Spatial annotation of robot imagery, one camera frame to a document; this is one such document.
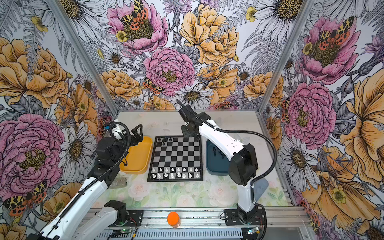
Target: yellow tray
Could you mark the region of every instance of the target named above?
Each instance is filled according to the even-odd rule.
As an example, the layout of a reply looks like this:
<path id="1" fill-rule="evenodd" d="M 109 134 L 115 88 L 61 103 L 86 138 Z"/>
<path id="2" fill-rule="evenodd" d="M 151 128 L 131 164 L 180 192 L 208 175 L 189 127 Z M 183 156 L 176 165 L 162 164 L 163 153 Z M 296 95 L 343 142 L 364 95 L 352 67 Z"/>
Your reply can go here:
<path id="1" fill-rule="evenodd" d="M 129 153 L 123 159 L 127 161 L 128 166 L 120 164 L 120 170 L 127 174 L 143 174 L 148 168 L 149 160 L 152 153 L 152 138 L 144 137 L 138 145 L 130 147 Z"/>

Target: wall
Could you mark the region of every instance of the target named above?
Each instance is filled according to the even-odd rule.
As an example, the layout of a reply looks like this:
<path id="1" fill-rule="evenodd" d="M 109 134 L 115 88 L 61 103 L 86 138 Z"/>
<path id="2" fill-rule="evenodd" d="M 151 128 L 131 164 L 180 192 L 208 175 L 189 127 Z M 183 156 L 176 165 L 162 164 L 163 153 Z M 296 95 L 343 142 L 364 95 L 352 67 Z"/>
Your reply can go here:
<path id="1" fill-rule="evenodd" d="M 46 3 L 1 6 L 0 238 L 22 240 L 76 194 L 111 117 Z"/>
<path id="2" fill-rule="evenodd" d="M 163 110 L 256 109 L 303 1 L 140 0 L 135 19 L 134 0 L 72 2 L 64 9 L 116 104 Z"/>
<path id="3" fill-rule="evenodd" d="M 384 1 L 315 5 L 263 116 L 318 238 L 383 239 Z"/>

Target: orange cap jar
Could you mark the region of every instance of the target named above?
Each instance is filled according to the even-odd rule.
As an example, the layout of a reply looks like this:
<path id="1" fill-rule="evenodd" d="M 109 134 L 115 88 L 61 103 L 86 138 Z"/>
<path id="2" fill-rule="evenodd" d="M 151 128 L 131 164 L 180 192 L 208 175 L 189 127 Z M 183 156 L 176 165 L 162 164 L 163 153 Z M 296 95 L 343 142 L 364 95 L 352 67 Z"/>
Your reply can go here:
<path id="1" fill-rule="evenodd" d="M 168 214 L 167 221 L 171 227 L 177 228 L 180 226 L 180 217 L 176 212 L 170 212 Z"/>

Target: orange bottle cap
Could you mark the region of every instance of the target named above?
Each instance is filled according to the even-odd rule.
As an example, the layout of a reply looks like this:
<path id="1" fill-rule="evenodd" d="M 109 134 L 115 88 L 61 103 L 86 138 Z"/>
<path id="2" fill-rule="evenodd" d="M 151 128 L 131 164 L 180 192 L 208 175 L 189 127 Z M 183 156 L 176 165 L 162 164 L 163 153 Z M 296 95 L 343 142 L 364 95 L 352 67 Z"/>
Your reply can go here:
<path id="1" fill-rule="evenodd" d="M 167 217 L 168 224 L 174 226 L 179 223 L 180 217 L 175 212 L 170 212 Z"/>

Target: chessboard border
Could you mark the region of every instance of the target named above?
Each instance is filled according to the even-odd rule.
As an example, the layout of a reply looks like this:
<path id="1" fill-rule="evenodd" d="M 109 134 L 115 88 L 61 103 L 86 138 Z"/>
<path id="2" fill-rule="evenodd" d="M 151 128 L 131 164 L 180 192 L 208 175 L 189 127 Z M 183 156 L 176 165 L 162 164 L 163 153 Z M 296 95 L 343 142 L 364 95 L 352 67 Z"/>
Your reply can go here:
<path id="1" fill-rule="evenodd" d="M 151 179 L 151 170 L 152 170 L 152 164 L 153 164 L 153 159 L 155 156 L 155 150 L 156 150 L 156 143 L 157 139 L 159 137 L 182 137 L 184 138 L 183 135 L 169 135 L 169 136 L 156 136 L 155 141 L 153 141 L 153 149 L 152 149 L 152 156 L 151 156 L 151 162 L 149 163 L 148 166 L 148 177 L 147 177 L 147 182 L 202 182 L 204 181 L 203 179 L 203 154 L 202 154 L 202 148 L 201 148 L 201 135 L 196 135 L 195 137 L 199 137 L 199 147 L 200 147 L 200 179 Z"/>

